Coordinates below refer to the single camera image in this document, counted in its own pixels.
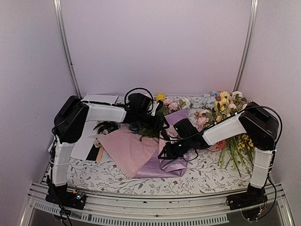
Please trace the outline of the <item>blue hydrangea stem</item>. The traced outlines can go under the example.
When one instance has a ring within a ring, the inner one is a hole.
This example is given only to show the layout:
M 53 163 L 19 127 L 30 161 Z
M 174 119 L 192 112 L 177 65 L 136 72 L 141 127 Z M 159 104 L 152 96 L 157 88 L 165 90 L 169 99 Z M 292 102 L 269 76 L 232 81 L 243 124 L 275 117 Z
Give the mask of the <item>blue hydrangea stem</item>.
M 155 129 L 144 128 L 138 124 L 131 124 L 129 130 L 136 135 L 139 135 L 139 141 L 142 142 L 144 137 L 159 139 L 159 131 Z

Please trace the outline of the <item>yellow flower stem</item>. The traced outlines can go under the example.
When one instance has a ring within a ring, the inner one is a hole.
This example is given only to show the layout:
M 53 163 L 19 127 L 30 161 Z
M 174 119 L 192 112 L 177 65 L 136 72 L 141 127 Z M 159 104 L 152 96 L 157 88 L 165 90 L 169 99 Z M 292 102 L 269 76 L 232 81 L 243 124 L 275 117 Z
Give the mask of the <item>yellow flower stem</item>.
M 157 94 L 157 96 L 155 97 L 156 102 L 158 101 L 164 101 L 166 98 L 166 96 L 163 93 L 159 93 Z

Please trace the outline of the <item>pink wrapping paper sheet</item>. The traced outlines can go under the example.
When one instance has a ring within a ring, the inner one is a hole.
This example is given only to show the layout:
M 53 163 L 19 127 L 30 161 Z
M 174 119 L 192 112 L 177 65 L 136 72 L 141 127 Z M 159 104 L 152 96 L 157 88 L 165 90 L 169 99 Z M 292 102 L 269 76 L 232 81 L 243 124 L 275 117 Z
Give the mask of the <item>pink wrapping paper sheet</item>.
M 160 160 L 165 141 L 133 134 L 129 126 L 107 135 L 102 135 L 99 141 L 121 171 L 129 178 L 176 178 L 182 177 L 188 163 L 183 158 L 175 160 Z

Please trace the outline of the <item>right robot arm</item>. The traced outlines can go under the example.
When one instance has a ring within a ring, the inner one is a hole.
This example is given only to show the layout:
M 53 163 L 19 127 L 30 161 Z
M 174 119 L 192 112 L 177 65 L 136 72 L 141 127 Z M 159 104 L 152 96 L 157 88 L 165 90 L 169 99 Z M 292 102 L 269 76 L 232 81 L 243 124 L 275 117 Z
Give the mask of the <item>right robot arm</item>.
M 243 195 L 247 205 L 254 205 L 264 190 L 272 169 L 276 146 L 282 131 L 280 116 L 272 109 L 250 102 L 245 109 L 201 131 L 187 119 L 174 125 L 179 138 L 165 137 L 165 146 L 158 158 L 173 160 L 183 157 L 190 150 L 207 149 L 225 139 L 247 134 L 253 142 L 255 157 L 248 191 Z

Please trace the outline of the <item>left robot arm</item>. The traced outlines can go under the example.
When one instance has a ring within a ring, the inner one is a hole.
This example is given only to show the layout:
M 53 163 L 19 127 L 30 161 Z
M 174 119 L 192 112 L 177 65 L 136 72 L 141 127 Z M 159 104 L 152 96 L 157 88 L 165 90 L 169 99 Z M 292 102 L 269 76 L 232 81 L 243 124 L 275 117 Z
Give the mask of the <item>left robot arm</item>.
M 142 128 L 162 130 L 165 118 L 160 114 L 162 101 L 130 91 L 124 103 L 83 100 L 70 96 L 54 119 L 54 141 L 50 152 L 50 172 L 47 177 L 49 194 L 59 203 L 70 200 L 67 191 L 67 169 L 72 149 L 81 138 L 89 121 L 139 123 Z

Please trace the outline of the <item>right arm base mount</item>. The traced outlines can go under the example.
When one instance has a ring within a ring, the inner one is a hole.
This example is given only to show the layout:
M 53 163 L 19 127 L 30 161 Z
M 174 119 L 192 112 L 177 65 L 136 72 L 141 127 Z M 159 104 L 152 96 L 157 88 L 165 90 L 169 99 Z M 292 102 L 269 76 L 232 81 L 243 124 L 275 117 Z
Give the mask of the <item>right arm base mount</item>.
M 248 186 L 247 191 L 227 196 L 226 205 L 230 210 L 251 207 L 254 205 L 264 204 L 268 201 L 264 188 L 255 188 Z

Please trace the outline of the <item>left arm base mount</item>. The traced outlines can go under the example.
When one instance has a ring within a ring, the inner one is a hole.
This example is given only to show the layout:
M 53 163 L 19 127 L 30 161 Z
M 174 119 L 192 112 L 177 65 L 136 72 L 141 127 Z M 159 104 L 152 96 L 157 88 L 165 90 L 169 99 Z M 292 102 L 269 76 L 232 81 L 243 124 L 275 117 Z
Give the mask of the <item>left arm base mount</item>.
M 73 209 L 83 210 L 86 204 L 86 193 L 80 190 L 67 191 L 65 188 L 49 189 L 45 200 Z

